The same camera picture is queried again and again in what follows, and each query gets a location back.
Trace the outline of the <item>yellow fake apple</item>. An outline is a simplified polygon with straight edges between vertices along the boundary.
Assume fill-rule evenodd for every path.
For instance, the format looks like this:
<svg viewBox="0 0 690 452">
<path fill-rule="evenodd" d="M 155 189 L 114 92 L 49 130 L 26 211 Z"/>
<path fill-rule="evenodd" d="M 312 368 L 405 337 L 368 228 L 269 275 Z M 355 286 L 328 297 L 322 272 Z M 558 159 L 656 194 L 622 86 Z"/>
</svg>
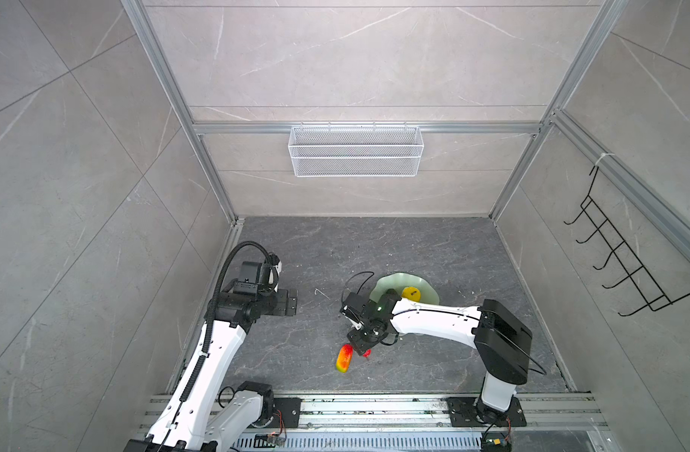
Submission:
<svg viewBox="0 0 690 452">
<path fill-rule="evenodd" d="M 421 292 L 417 287 L 407 286 L 403 288 L 401 292 L 401 297 L 407 299 L 408 301 L 420 302 Z"/>
</svg>

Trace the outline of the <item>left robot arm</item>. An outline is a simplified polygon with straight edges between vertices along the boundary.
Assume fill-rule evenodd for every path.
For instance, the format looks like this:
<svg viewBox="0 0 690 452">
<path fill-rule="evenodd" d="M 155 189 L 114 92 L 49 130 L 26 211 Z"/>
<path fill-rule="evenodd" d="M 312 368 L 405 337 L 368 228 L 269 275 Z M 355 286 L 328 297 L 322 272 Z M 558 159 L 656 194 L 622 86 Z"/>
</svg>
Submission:
<svg viewBox="0 0 690 452">
<path fill-rule="evenodd" d="M 228 451 L 250 428 L 283 421 L 270 384 L 244 382 L 218 414 L 222 382 L 247 333 L 262 316 L 292 316 L 297 299 L 278 289 L 279 259 L 246 262 L 240 275 L 216 291 L 209 303 L 197 350 L 159 418 L 126 451 Z"/>
</svg>

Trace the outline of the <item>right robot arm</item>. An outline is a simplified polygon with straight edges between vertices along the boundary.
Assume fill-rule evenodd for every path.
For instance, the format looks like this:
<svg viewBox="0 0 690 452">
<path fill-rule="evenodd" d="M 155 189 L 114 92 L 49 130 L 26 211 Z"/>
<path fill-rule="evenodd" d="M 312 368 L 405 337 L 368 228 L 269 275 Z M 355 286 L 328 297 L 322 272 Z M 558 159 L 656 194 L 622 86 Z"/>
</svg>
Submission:
<svg viewBox="0 0 690 452">
<path fill-rule="evenodd" d="M 388 290 L 379 301 L 351 293 L 340 312 L 352 323 L 347 338 L 360 356 L 390 337 L 398 340 L 408 334 L 473 348 L 485 368 L 481 393 L 472 403 L 475 420 L 486 425 L 523 425 L 516 420 L 516 388 L 528 381 L 533 333 L 500 302 L 487 299 L 480 306 L 440 306 L 411 301 Z"/>
</svg>

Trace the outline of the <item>green wavy fruit bowl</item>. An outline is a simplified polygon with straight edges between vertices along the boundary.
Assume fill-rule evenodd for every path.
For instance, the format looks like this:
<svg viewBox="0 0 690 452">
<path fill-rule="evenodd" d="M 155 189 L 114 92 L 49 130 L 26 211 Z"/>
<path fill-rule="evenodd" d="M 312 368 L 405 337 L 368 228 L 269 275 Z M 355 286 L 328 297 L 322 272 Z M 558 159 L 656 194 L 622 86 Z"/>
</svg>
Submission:
<svg viewBox="0 0 690 452">
<path fill-rule="evenodd" d="M 424 278 L 394 273 L 380 278 L 368 295 L 363 333 L 372 343 L 406 334 L 437 336 L 444 312 L 439 296 Z"/>
</svg>

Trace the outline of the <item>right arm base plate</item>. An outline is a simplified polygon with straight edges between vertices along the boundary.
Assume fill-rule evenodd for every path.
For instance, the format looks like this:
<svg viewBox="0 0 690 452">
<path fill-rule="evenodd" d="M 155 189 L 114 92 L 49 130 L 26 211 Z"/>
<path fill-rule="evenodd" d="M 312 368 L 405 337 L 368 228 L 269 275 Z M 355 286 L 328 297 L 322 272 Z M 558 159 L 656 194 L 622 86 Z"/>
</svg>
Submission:
<svg viewBox="0 0 690 452">
<path fill-rule="evenodd" d="M 454 428 L 527 426 L 527 421 L 517 397 L 512 397 L 505 412 L 486 406 L 480 397 L 447 397 L 450 423 Z"/>
</svg>

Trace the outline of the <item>red yellow fake mango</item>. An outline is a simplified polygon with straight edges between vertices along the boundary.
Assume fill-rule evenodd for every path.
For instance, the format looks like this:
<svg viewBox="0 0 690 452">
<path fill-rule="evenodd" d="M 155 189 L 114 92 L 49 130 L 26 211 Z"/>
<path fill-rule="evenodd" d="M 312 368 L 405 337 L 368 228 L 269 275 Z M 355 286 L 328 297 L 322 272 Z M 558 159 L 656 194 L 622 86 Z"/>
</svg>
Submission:
<svg viewBox="0 0 690 452">
<path fill-rule="evenodd" d="M 353 346 L 350 344 L 343 345 L 336 360 L 336 369 L 341 373 L 346 373 L 350 367 L 351 361 L 354 356 Z"/>
</svg>

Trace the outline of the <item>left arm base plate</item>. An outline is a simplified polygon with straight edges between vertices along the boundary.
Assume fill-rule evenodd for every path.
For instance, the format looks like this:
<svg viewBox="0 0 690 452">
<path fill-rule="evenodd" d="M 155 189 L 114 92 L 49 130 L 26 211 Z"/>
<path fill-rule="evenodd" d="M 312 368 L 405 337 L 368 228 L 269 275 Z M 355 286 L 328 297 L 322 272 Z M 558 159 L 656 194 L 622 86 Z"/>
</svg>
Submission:
<svg viewBox="0 0 690 452">
<path fill-rule="evenodd" d="M 295 429 L 299 426 L 303 399 L 299 397 L 276 397 L 266 400 L 262 414 L 251 425 L 255 429 Z"/>
</svg>

